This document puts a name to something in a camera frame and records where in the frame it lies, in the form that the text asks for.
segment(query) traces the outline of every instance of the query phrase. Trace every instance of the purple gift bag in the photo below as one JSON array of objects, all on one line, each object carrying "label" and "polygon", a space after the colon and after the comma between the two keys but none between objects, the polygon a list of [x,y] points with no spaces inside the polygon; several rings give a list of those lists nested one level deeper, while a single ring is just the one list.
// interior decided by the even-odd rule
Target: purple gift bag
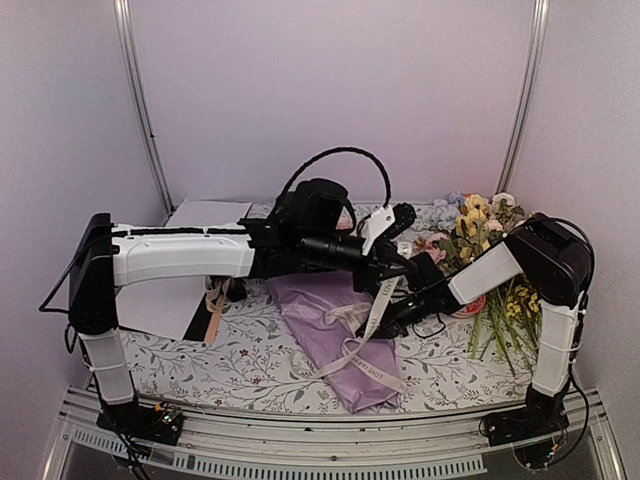
[{"label": "purple gift bag", "polygon": [[[350,305],[371,302],[366,293],[353,291],[346,272],[287,275],[267,281],[272,298],[293,336],[317,368],[344,356],[345,339],[354,338],[347,319],[337,320],[335,312]],[[359,351],[359,359],[371,370],[398,377],[393,340],[369,340]],[[352,413],[394,399],[397,391],[376,381],[354,363],[324,377],[343,405]]]}]

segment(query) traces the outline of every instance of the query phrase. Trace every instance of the white ribbon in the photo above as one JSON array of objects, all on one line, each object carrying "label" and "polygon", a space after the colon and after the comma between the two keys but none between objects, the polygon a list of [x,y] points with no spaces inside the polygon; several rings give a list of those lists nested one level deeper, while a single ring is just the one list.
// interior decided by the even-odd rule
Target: white ribbon
[{"label": "white ribbon", "polygon": [[[408,242],[398,242],[398,253],[405,258],[409,258],[411,256],[411,244]],[[373,301],[373,305],[371,306],[371,310],[369,311],[367,326],[365,327],[363,337],[345,339],[342,343],[342,354],[344,355],[343,357],[334,360],[333,362],[319,368],[313,373],[309,372],[306,374],[299,374],[307,378],[319,379],[343,369],[349,363],[353,363],[378,383],[381,383],[382,385],[392,388],[393,390],[396,390],[398,392],[404,392],[406,390],[406,386],[402,382],[402,380],[386,372],[383,372],[382,370],[374,367],[370,363],[358,357],[358,352],[367,343],[367,341],[369,341],[371,336],[380,325],[382,317],[384,316],[384,312],[387,309],[387,305],[391,300],[391,295],[393,294],[393,291],[395,290],[399,279],[400,277],[395,277],[382,282],[380,291],[378,292],[378,295],[376,295],[376,298]],[[341,318],[347,322],[347,325],[349,326],[351,331],[355,332],[360,327],[360,322],[355,316],[358,314],[366,313],[366,310],[368,309],[368,304],[360,303],[355,305],[348,305],[346,307],[338,307],[331,310],[330,312],[327,312],[325,321],[328,324],[331,324],[335,322],[336,319]],[[349,342],[355,342],[358,344],[358,346],[355,349],[350,350],[347,346]],[[301,355],[303,355],[302,352],[294,352],[294,354],[292,355],[291,362],[294,365],[294,369],[296,369],[296,366],[300,368],[300,365],[302,364],[302,362],[304,362],[306,363],[308,369],[307,371],[312,370],[311,362],[308,359],[301,358]]]}]

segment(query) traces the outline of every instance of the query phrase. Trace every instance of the white backdrop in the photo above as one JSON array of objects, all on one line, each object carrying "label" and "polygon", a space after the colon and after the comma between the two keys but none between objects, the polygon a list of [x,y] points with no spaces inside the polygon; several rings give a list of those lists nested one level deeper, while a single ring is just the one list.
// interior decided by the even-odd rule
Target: white backdrop
[{"label": "white backdrop", "polygon": [[[491,193],[534,2],[131,2],[151,120],[176,201],[273,198],[336,145],[374,152],[394,197]],[[382,198],[364,159],[309,175]]]}]

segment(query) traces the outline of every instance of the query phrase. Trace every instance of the white cable tie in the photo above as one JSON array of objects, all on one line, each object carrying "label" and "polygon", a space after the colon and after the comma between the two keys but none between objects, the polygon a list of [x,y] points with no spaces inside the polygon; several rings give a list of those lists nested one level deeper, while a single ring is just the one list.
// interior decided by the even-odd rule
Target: white cable tie
[{"label": "white cable tie", "polygon": [[580,342],[578,346],[574,348],[558,348],[555,345],[551,345],[550,343],[543,342],[542,340],[540,340],[540,345],[549,347],[550,349],[555,350],[556,352],[571,353],[571,352],[577,352],[578,350],[580,350],[580,347],[582,346],[582,342]]}]

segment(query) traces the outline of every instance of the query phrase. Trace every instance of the black cable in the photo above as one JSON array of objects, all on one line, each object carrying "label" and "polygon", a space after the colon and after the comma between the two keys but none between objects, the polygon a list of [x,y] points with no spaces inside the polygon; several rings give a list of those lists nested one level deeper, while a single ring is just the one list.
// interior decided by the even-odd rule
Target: black cable
[{"label": "black cable", "polygon": [[48,305],[51,303],[51,300],[53,300],[53,297],[56,296],[56,293],[58,293],[58,290],[60,290],[60,287],[64,283],[64,281],[67,278],[67,276],[69,275],[69,273],[71,273],[71,269],[73,268],[75,263],[85,253],[87,253],[87,251],[91,247],[96,245],[98,242],[106,240],[107,238],[111,238],[112,236],[113,236],[112,234],[109,234],[109,235],[103,235],[103,236],[98,237],[98,238],[94,238],[91,242],[86,243],[82,248],[80,248],[76,252],[76,254],[73,256],[73,259],[69,262],[69,265],[67,265],[67,268],[64,269],[64,272],[62,273],[62,275],[60,275],[60,278],[58,279],[58,281],[56,282],[54,287],[51,289],[51,291],[49,292],[47,297],[44,299],[44,302],[42,302],[42,304],[38,307],[38,311],[40,313],[62,313],[64,315],[69,315],[69,310],[65,310],[65,309],[62,309],[62,308],[48,308]]},{"label": "black cable", "polygon": [[291,178],[285,184],[284,188],[282,189],[282,192],[280,192],[280,195],[278,195],[278,197],[276,198],[276,201],[274,203],[273,209],[276,210],[277,207],[279,207],[282,204],[282,202],[284,201],[284,197],[286,196],[287,192],[289,191],[289,189],[293,185],[293,182],[295,182],[296,179],[307,168],[309,168],[311,165],[316,163],[318,160],[323,159],[324,157],[328,157],[329,155],[333,155],[335,153],[345,153],[345,152],[357,153],[358,155],[362,155],[364,157],[367,157],[369,160],[371,160],[373,163],[375,163],[376,167],[378,167],[378,170],[380,170],[380,174],[382,175],[382,179],[384,180],[385,198],[384,198],[384,205],[383,206],[384,207],[388,207],[389,206],[389,202],[391,201],[391,181],[389,180],[389,175],[387,174],[387,171],[385,170],[384,165],[382,164],[382,162],[380,160],[378,160],[376,158],[376,156],[373,155],[372,153],[367,152],[366,150],[363,150],[363,149],[358,148],[358,147],[335,147],[335,148],[330,148],[329,150],[325,150],[324,152],[321,152],[321,153],[317,154],[316,156],[314,156],[310,160],[307,160],[305,163],[303,163],[298,168],[298,170],[296,170],[294,172],[294,174],[291,176]]},{"label": "black cable", "polygon": [[437,332],[430,333],[429,335],[418,335],[418,332],[416,332],[416,324],[412,324],[411,329],[413,330],[413,333],[416,335],[416,337],[421,338],[422,340],[426,340],[427,338],[435,337],[436,335],[440,335],[442,332],[444,332],[444,330],[447,328],[447,324],[442,321],[439,313],[436,313],[436,317],[441,327]]},{"label": "black cable", "polygon": [[71,324],[67,323],[64,329],[64,346],[67,348],[67,353],[71,355],[76,348],[76,342],[78,341],[78,332],[73,331],[73,339],[69,340],[69,330],[71,330]]},{"label": "black cable", "polygon": [[582,425],[582,430],[580,430],[580,435],[578,436],[578,439],[575,441],[575,443],[571,445],[569,450],[567,450],[562,457],[554,457],[549,463],[549,466],[556,465],[557,463],[562,462],[569,455],[571,455],[574,450],[578,448],[578,445],[580,445],[580,442],[584,438],[589,427],[589,399],[587,398],[587,395],[584,393],[584,391],[578,386],[578,382],[576,382],[576,378],[573,375],[573,370],[569,370],[569,381],[571,382],[571,385],[573,385],[573,388],[575,388],[576,391],[580,394],[582,400],[584,400],[584,424]]},{"label": "black cable", "polygon": [[[96,386],[96,391],[98,393],[98,397],[102,398],[102,393],[100,392],[100,385],[98,384],[98,379],[96,378],[95,373],[93,373],[92,376],[93,376],[93,383]],[[111,431],[113,431],[113,433],[116,434],[118,439],[124,445],[125,452],[127,454],[127,457],[129,459],[129,463],[130,463],[129,470],[135,475],[136,479],[138,479],[138,480],[140,480],[140,479],[142,479],[142,480],[151,480],[151,478],[147,474],[146,470],[144,469],[144,466],[142,465],[142,462],[140,462],[140,459],[138,458],[138,455],[149,456],[151,454],[151,450],[149,450],[147,447],[143,447],[141,445],[138,445],[137,443],[135,443],[134,441],[131,440],[131,437],[129,437],[127,435],[123,435],[115,427],[114,423],[109,418],[109,415],[107,414],[107,411],[105,409],[103,409],[102,412],[103,412],[104,418],[107,420],[107,423],[111,427]]]}]

